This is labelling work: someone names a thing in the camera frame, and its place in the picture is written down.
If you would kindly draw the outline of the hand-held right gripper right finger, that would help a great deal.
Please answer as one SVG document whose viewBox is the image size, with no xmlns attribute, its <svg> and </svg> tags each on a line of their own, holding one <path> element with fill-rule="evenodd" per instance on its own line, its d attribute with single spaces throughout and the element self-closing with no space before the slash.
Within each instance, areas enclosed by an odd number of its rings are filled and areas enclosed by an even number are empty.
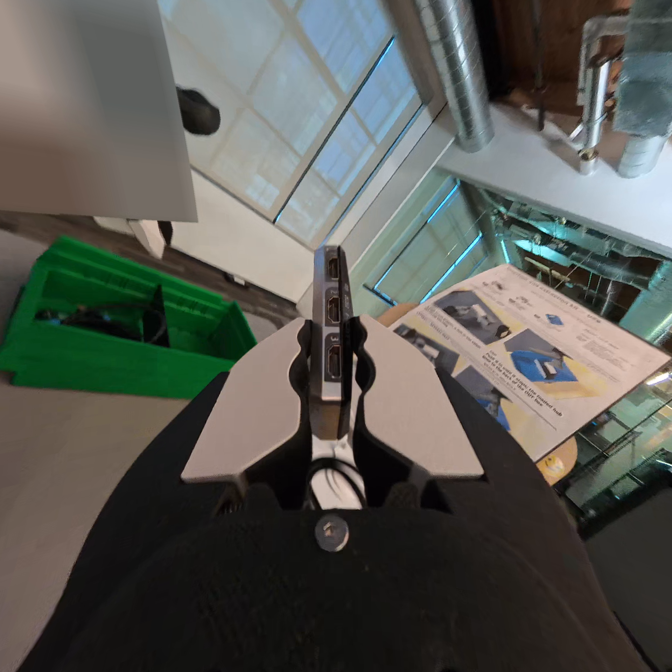
<svg viewBox="0 0 672 672">
<path fill-rule="evenodd" d="M 433 365 L 408 341 L 357 319 L 356 466 L 382 482 L 385 470 L 416 482 L 476 480 L 484 469 Z"/>
</svg>

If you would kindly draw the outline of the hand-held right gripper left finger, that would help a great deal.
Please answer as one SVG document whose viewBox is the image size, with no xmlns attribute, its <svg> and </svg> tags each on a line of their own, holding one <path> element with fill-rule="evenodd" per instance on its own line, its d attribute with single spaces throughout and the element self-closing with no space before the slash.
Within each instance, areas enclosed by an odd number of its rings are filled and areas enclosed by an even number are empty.
<svg viewBox="0 0 672 672">
<path fill-rule="evenodd" d="M 312 458 L 310 336 L 310 321 L 294 319 L 233 365 L 183 468 L 183 482 L 303 481 Z"/>
</svg>

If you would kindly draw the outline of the silver grey usb adapter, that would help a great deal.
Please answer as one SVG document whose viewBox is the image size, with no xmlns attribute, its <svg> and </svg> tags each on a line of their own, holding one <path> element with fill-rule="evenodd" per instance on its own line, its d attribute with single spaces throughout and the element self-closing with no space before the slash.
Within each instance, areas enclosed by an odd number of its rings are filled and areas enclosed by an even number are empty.
<svg viewBox="0 0 672 672">
<path fill-rule="evenodd" d="M 349 431 L 354 380 L 354 308 L 340 246 L 315 252 L 308 408 L 313 435 L 338 441 Z"/>
</svg>

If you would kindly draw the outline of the green plastic bin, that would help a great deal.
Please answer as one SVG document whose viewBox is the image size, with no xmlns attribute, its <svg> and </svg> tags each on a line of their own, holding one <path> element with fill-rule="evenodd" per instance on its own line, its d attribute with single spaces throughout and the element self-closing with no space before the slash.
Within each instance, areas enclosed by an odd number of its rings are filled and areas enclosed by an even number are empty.
<svg viewBox="0 0 672 672">
<path fill-rule="evenodd" d="M 154 343 L 37 321 L 42 309 L 138 302 L 166 322 Z M 59 237 L 31 269 L 1 344 L 16 386 L 193 399 L 257 340 L 235 301 L 108 251 Z"/>
</svg>

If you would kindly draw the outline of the instruction sheet on wooden board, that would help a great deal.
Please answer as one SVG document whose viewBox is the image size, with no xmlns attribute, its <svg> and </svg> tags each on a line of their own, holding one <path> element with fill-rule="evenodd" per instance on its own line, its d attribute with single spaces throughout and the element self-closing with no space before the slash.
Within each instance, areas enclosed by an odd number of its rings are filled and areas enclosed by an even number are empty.
<svg viewBox="0 0 672 672">
<path fill-rule="evenodd" d="M 536 464 L 671 361 L 510 264 L 422 302 L 391 330 L 456 380 Z"/>
</svg>

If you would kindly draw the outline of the black shelving unit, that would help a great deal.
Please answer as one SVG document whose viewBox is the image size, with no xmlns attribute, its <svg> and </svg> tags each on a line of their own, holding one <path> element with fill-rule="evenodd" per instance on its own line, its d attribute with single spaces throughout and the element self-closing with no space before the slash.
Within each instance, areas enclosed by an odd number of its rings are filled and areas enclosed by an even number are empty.
<svg viewBox="0 0 672 672">
<path fill-rule="evenodd" d="M 620 402 L 600 427 L 580 433 L 577 460 L 560 490 L 579 526 L 592 524 L 671 474 L 671 402 L 634 422 Z"/>
</svg>

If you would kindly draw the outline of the silver ventilation ducts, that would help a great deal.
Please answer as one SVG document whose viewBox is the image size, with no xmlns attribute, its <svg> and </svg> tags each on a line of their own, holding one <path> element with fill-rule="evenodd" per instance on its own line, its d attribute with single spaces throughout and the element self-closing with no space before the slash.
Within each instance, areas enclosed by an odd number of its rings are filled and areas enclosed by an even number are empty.
<svg viewBox="0 0 672 672">
<path fill-rule="evenodd" d="M 494 137 L 486 78 L 470 1 L 414 1 L 441 87 L 456 124 L 458 146 L 483 150 Z M 611 69 L 621 63 L 611 128 L 627 135 L 617 174 L 650 173 L 671 138 L 671 2 L 634 1 L 626 13 L 584 22 L 579 48 L 576 105 L 581 121 L 562 141 L 579 159 L 579 171 L 597 168 Z"/>
</svg>

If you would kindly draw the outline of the black sign stand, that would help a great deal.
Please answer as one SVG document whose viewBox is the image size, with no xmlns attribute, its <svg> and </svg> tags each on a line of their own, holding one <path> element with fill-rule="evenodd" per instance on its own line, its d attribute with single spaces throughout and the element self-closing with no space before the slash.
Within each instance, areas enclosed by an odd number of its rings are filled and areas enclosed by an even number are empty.
<svg viewBox="0 0 672 672">
<path fill-rule="evenodd" d="M 1 210 L 197 221 L 156 1 L 1 2 Z"/>
</svg>

